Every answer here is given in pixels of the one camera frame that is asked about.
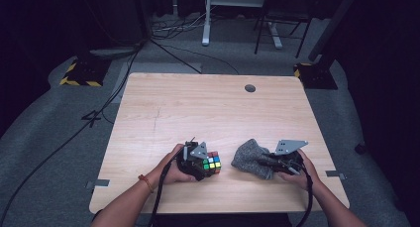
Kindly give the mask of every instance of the hole in table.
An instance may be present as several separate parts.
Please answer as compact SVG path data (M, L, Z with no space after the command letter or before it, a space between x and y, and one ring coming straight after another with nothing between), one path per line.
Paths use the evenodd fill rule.
M255 92L256 91L256 87L252 84L248 84L245 86L245 90L248 92Z

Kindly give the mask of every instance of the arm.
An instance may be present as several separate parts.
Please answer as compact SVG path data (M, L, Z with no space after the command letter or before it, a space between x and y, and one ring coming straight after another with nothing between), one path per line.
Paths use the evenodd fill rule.
M171 153L167 154L151 172L146 174L146 178L149 180L152 189L158 187L163 167L182 147L183 145L176 145ZM195 181L195 177L181 172L175 163L170 166L163 183L169 184L176 181ZM143 180L137 181L133 186L111 201L98 214L91 226L134 226L150 194L151 190L148 184Z
M366 226L366 224L359 219L352 211L350 211L335 195L331 190L321 181L319 178L314 165L306 157L306 155L298 150L299 154L302 156L303 163L305 164L309 174L312 177L313 181L313 194L318 200L322 210L327 216L328 222L331 226ZM307 180L306 175L289 175L286 173L278 174L281 178L286 181L290 181L294 184L297 184L302 189L307 190Z

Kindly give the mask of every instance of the chair leg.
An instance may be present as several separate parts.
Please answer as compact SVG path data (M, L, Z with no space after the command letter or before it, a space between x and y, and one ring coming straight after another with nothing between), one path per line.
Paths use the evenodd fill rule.
M300 22L296 24L296 26L293 28L293 30L290 32L289 36L293 35L293 33L296 31L296 29L300 26Z
M302 49L303 42L305 41L305 38L306 38L306 33L308 32L309 26L311 25L311 21L312 21L312 19L309 19L308 22L307 22L305 32L303 33L303 37L302 37L302 40L301 40L300 45L299 45L299 49L297 50L296 58L299 57L300 50Z
M259 24L260 19L261 19L261 17L258 17L257 18L256 24L254 25L254 31L256 30L257 25Z
M254 54L257 54L257 51L259 49L259 44L260 44L260 38L262 36L262 30L263 30L263 22L264 22L264 17L261 17L260 19L260 29L259 29L259 37L257 38L257 44L256 44L256 49L254 50Z

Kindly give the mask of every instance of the table top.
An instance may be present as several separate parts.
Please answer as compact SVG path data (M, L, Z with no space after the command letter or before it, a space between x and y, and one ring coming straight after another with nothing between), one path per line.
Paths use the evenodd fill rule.
M255 92L245 86L251 84ZM173 147L195 137L219 153L220 174L163 186L158 213L304 211L307 192L277 175L272 180L231 166L247 140L274 152L279 140L304 140L302 150L322 181L349 207L299 79L292 76L132 73L110 137L90 210L95 213L148 173ZM151 213L152 194L142 212ZM320 210L314 199L313 210Z

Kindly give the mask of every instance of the rubik's cube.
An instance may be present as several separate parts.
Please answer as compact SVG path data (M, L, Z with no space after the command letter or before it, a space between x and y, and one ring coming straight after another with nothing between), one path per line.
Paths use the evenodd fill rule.
M213 174L219 174L222 164L220 163L219 154L217 151L207 153L207 160L203 160L203 169L207 177Z

